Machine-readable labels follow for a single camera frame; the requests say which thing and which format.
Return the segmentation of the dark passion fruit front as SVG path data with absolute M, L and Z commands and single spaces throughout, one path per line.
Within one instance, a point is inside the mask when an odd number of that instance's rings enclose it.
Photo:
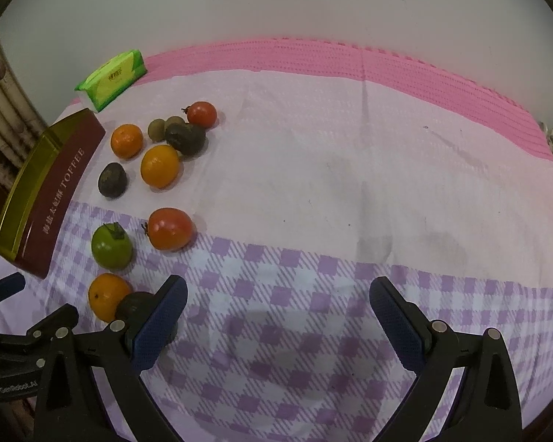
M 143 305 L 153 299 L 153 293 L 135 291 L 127 294 L 115 310 L 115 320 L 127 322 Z

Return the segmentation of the orange tangerine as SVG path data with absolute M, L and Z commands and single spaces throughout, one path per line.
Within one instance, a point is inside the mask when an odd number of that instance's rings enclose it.
M 130 293 L 132 287 L 122 277 L 103 273 L 93 280 L 88 289 L 88 305 L 95 317 L 104 323 L 110 323 L 115 320 L 118 305 Z
M 117 127 L 109 140 L 112 152 L 121 160 L 130 160 L 143 149 L 143 132 L 137 125 Z

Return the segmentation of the green tomato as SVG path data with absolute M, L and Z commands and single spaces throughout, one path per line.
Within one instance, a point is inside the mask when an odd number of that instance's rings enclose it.
M 104 269 L 124 270 L 132 262 L 132 253 L 132 241 L 118 222 L 101 225 L 91 237 L 91 254 Z

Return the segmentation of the gold maroon toffee tin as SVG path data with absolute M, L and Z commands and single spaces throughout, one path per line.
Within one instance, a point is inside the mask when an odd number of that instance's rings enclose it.
M 0 256 L 45 278 L 74 191 L 105 129 L 89 109 L 51 125 L 18 172 L 0 215 Z

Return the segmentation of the large red tomato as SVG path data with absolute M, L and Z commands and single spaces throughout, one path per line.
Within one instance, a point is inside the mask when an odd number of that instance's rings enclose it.
M 143 223 L 150 244 L 162 252 L 175 252 L 189 245 L 195 237 L 195 224 L 178 208 L 158 208 Z

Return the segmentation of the dark wrinkled passion fruit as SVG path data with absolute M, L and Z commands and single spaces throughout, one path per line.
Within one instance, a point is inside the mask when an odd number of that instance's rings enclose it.
M 98 177 L 98 191 L 108 199 L 120 197 L 128 187 L 126 171 L 119 163 L 109 163 Z

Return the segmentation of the bamboo curtain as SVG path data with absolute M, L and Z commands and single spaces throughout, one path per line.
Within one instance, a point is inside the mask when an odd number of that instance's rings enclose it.
M 46 129 L 28 100 L 0 42 L 0 187 L 9 190 Z

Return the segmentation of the smooth orange fruit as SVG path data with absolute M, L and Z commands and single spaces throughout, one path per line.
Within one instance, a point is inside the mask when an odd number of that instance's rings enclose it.
M 171 185 L 181 172 L 181 158 L 170 145 L 157 145 L 143 155 L 140 176 L 150 187 L 161 190 Z

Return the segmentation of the orange tangerine back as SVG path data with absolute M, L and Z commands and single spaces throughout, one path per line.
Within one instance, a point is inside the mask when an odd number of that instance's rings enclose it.
M 143 132 L 137 125 L 117 127 L 109 140 L 112 152 L 121 160 L 130 160 L 143 149 Z

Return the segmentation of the dark passion fruit back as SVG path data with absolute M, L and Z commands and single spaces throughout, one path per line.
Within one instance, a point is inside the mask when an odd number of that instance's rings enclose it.
M 187 123 L 172 123 L 164 132 L 166 141 L 185 157 L 197 155 L 205 146 L 206 133 L 199 126 Z

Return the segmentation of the left green longan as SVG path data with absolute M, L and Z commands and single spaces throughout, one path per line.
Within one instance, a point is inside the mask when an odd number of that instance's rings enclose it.
M 164 140 L 166 135 L 166 121 L 164 119 L 154 119 L 147 126 L 147 135 L 154 143 Z

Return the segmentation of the green longan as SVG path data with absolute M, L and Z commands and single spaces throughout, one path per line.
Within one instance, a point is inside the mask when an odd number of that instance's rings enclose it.
M 182 125 L 185 122 L 180 116 L 171 116 L 164 121 L 164 129 L 167 129 L 171 125 Z
M 154 119 L 147 126 L 147 135 L 154 143 L 164 140 L 166 135 L 166 121 L 164 119 Z

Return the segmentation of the pink purple checked tablecloth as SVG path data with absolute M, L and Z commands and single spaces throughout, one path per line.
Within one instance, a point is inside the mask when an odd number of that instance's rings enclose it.
M 181 332 L 143 376 L 188 441 L 371 440 L 414 378 L 369 307 L 377 276 L 455 330 L 497 328 L 525 422 L 553 400 L 553 155 L 528 111 L 427 63 L 319 41 L 192 47 L 146 69 L 101 125 L 146 127 L 204 100 L 219 111 L 205 149 L 167 190 L 131 161 L 109 201 L 102 143 L 51 272 L 0 304 L 0 331 L 66 303 L 80 330 L 100 329 L 90 239 L 117 221 L 136 290 L 188 283 Z M 189 245 L 150 244 L 158 208 L 189 215 Z

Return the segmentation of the right green longan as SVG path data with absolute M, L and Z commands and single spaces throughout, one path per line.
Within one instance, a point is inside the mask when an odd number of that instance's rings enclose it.
M 164 129 L 167 129 L 171 125 L 182 125 L 185 122 L 180 116 L 171 116 L 164 121 Z

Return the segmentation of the small red tomato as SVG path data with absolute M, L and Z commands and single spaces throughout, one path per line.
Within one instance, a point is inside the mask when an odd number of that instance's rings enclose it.
M 216 107 L 206 101 L 197 101 L 186 106 L 182 111 L 187 116 L 188 122 L 202 129 L 210 129 L 218 119 Z

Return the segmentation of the green tissue pack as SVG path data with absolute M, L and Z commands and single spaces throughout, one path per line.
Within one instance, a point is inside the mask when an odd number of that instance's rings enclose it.
M 84 78 L 74 91 L 94 112 L 101 112 L 116 97 L 147 73 L 139 50 L 119 53 Z

